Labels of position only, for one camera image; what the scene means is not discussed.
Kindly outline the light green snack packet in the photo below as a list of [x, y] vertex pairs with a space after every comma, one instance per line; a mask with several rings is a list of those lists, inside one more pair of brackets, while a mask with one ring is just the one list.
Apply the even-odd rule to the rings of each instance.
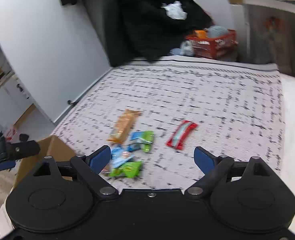
[[130, 161], [120, 167], [113, 168], [109, 173], [110, 177], [135, 178], [139, 175], [143, 166], [142, 161]]

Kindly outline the red candy bar wrapper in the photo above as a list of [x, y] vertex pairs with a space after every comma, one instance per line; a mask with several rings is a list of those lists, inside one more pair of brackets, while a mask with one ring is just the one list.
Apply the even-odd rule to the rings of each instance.
[[176, 150], [183, 150], [183, 144], [189, 134], [198, 127], [198, 124], [189, 120], [183, 120], [180, 126], [175, 130], [166, 145]]

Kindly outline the blue green snack packet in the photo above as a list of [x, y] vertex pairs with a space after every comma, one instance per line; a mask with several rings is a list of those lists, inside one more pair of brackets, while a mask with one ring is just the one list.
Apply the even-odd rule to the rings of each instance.
[[149, 153], [152, 149], [154, 138], [155, 134], [153, 131], [133, 132], [130, 136], [130, 142], [126, 150], [128, 152], [142, 150], [145, 153]]

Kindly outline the orange cracker packet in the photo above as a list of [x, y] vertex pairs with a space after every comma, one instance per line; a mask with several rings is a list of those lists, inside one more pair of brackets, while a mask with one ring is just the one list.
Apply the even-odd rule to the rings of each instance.
[[133, 111], [126, 109], [122, 115], [117, 119], [114, 128], [112, 129], [107, 141], [113, 144], [122, 144], [134, 125], [141, 111]]

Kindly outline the patterned white bed blanket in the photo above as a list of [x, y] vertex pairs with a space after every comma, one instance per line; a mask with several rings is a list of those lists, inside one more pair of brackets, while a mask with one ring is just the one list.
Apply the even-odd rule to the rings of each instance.
[[[283, 158], [283, 93], [275, 64], [242, 64], [193, 57], [144, 60], [110, 71], [66, 115], [54, 135], [89, 155], [107, 139], [126, 109], [141, 111], [134, 131], [153, 131], [138, 178], [108, 178], [118, 190], [186, 189], [202, 177], [194, 149], [238, 161], [261, 157], [276, 173]], [[166, 145], [183, 120], [198, 124], [183, 150]]]

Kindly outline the red plastic basket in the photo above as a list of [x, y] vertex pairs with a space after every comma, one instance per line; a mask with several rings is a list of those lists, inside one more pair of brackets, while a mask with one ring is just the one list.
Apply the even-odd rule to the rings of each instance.
[[217, 60], [231, 53], [237, 47], [237, 34], [235, 30], [228, 29], [228, 34], [216, 38], [198, 38], [195, 34], [186, 36], [192, 44], [195, 57], [205, 57]]

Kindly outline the black clothes pile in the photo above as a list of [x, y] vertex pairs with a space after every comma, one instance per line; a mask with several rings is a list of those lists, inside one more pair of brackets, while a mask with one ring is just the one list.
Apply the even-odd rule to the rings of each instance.
[[[173, 20], [162, 4], [179, 1], [185, 20]], [[211, 17], [194, 0], [102, 0], [106, 53], [113, 67], [136, 57], [149, 62], [166, 56], [187, 35], [212, 25]]]

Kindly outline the white desk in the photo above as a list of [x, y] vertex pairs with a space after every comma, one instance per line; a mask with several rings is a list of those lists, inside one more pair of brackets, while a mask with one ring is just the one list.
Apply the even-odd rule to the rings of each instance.
[[237, 32], [239, 60], [276, 63], [295, 76], [295, 1], [228, 0]]

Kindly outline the white paper on clothes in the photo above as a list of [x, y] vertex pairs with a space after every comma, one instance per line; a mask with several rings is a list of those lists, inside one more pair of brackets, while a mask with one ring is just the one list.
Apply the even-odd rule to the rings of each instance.
[[187, 13], [182, 9], [179, 1], [170, 4], [162, 4], [162, 8], [166, 11], [166, 15], [173, 20], [185, 20]]

